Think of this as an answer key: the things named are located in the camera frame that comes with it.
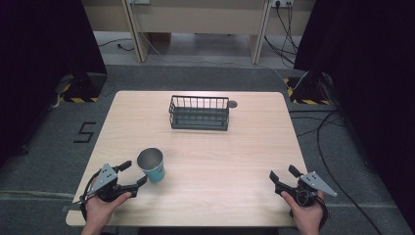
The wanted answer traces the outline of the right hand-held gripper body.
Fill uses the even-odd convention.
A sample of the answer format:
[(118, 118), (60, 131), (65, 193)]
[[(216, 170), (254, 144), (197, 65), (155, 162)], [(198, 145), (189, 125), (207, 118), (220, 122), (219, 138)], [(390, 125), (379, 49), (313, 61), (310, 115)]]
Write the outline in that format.
[(296, 187), (289, 186), (280, 180), (275, 185), (275, 193), (280, 195), (283, 191), (289, 193), (299, 206), (310, 207), (318, 198), (318, 192), (321, 191), (330, 196), (337, 197), (335, 192), (315, 171), (302, 174), (297, 178)]

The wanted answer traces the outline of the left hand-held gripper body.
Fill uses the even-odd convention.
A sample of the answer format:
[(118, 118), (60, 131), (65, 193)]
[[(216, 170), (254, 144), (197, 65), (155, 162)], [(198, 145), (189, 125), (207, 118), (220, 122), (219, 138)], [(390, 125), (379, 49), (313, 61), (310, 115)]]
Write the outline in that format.
[(114, 171), (114, 166), (104, 164), (98, 171), (95, 182), (88, 187), (86, 197), (98, 196), (104, 202), (112, 202), (126, 192), (130, 192), (132, 198), (137, 196), (139, 188), (136, 183), (122, 186), (117, 181), (118, 172)]

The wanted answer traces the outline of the teal metal cup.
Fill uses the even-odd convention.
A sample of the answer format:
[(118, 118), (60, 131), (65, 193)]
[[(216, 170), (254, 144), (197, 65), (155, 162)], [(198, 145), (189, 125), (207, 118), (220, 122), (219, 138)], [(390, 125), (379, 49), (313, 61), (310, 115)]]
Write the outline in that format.
[(138, 167), (152, 182), (160, 182), (165, 176), (163, 154), (158, 148), (147, 148), (137, 157)]

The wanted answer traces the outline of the person's right hand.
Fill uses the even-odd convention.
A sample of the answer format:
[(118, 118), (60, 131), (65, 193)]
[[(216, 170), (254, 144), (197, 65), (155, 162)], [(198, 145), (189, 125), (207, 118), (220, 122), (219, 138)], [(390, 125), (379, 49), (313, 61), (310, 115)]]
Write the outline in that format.
[(285, 191), (281, 193), (281, 197), (291, 208), (300, 235), (320, 235), (320, 222), (324, 212), (318, 203), (304, 208), (299, 206), (295, 199)]

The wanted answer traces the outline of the person's left hand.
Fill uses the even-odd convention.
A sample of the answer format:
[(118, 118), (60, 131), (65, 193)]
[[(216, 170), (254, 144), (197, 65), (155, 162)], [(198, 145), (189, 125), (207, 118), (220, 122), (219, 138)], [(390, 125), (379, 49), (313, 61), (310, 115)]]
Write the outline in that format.
[(91, 198), (86, 204), (87, 219), (81, 235), (101, 235), (104, 227), (110, 222), (115, 210), (125, 203), (132, 194), (126, 192), (112, 202), (104, 202), (100, 198)]

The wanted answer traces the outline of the black stand base striped tape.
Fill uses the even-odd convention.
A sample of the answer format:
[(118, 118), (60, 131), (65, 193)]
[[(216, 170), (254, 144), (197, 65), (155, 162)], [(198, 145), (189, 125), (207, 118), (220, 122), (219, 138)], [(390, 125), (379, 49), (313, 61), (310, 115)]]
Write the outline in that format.
[(69, 74), (62, 80), (63, 89), (60, 91), (61, 102), (95, 103), (101, 94), (107, 80), (104, 73), (88, 72), (83, 77)]
[(329, 99), (319, 80), (308, 81), (307, 72), (300, 77), (284, 78), (289, 99), (295, 104), (329, 105)]

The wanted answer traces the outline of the black curtain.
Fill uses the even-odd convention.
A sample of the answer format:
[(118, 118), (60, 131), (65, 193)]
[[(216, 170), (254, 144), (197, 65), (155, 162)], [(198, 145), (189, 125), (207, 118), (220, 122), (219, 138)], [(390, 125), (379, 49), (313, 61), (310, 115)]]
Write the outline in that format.
[(315, 0), (295, 67), (331, 76), (365, 157), (415, 232), (415, 0)]
[(65, 75), (106, 71), (81, 0), (0, 0), (0, 167), (28, 139)]

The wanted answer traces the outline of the beige wooden desk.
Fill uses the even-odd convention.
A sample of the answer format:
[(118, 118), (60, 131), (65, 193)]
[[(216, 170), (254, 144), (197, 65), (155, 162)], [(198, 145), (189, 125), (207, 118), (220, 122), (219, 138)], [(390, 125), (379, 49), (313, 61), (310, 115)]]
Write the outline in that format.
[(315, 2), (272, 8), (271, 0), (81, 0), (93, 30), (131, 35), (140, 63), (147, 59), (151, 33), (213, 33), (245, 35), (254, 64), (266, 36), (288, 29), (303, 35)]

